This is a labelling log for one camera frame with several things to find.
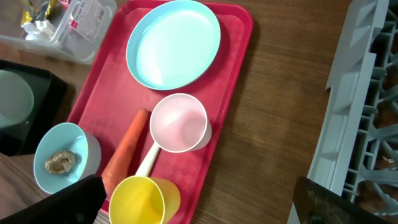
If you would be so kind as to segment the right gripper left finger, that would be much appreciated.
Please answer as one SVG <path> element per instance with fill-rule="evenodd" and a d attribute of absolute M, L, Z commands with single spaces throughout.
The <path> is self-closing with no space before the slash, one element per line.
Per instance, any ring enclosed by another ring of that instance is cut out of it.
<path fill-rule="evenodd" d="M 89 175 L 57 193 L 1 220 L 1 224 L 91 224 L 104 204 L 101 177 Z"/>

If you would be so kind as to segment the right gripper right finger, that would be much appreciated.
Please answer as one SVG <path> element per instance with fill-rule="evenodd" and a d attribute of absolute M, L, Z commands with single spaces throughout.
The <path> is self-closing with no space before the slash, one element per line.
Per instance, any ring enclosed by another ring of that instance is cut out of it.
<path fill-rule="evenodd" d="M 293 203 L 304 224 L 388 224 L 306 177 L 297 179 Z"/>

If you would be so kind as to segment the brown food scrap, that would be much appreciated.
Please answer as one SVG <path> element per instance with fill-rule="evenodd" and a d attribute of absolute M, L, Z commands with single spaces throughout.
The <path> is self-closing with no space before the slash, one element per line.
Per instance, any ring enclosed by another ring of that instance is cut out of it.
<path fill-rule="evenodd" d="M 69 172 L 76 164 L 76 156 L 69 150 L 52 154 L 45 161 L 45 169 L 53 175 L 61 175 Z"/>

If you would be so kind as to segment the orange carrot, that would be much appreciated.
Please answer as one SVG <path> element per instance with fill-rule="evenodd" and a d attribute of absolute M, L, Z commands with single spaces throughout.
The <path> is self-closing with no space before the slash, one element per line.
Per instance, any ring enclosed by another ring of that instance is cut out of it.
<path fill-rule="evenodd" d="M 137 112 L 105 167 L 101 177 L 107 199 L 111 198 L 118 184 L 127 177 L 132 156 L 148 117 L 149 112 L 146 109 L 141 109 Z"/>

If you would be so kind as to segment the blue bowl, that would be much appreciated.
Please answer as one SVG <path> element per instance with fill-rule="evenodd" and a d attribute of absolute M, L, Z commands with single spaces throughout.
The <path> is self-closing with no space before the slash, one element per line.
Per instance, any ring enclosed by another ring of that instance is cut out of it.
<path fill-rule="evenodd" d="M 53 154 L 68 150 L 76 157 L 75 165 L 65 174 L 50 174 L 45 161 Z M 79 180 L 95 174 L 101 162 L 101 147 L 89 132 L 74 123 L 60 123 L 41 139 L 34 156 L 34 177 L 46 193 L 54 194 Z"/>

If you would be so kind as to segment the white tissue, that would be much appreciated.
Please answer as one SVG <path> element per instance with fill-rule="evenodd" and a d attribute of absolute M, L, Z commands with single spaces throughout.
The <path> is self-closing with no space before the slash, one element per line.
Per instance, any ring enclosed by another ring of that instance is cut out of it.
<path fill-rule="evenodd" d="M 55 34 L 55 27 L 50 23 L 49 20 L 25 22 L 22 28 L 27 33 L 25 40 L 31 40 L 36 42 L 48 42 L 52 39 Z"/>

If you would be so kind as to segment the red snack wrapper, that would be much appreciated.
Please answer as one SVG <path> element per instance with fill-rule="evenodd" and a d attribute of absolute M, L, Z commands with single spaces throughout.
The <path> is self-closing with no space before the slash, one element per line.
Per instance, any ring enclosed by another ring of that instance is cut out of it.
<path fill-rule="evenodd" d="M 58 1 L 63 6 L 64 9 L 67 9 L 72 0 L 58 0 Z"/>

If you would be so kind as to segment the yellow silver wrapper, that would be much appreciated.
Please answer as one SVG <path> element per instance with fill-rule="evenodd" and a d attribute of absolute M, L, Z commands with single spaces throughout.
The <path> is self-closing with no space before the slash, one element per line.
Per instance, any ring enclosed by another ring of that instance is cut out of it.
<path fill-rule="evenodd" d="M 23 6 L 21 27 L 26 23 L 34 23 L 36 21 L 45 21 L 48 19 L 57 5 L 57 0 L 44 1 L 39 4 L 38 8 L 33 6 L 32 1 L 20 0 Z"/>

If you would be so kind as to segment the green bowl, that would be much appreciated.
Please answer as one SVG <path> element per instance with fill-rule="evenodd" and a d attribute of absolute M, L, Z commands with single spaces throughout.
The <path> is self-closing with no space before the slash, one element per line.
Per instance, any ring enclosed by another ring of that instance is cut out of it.
<path fill-rule="evenodd" d="M 34 94 L 18 74 L 1 70 L 1 128 L 23 122 L 34 107 Z"/>

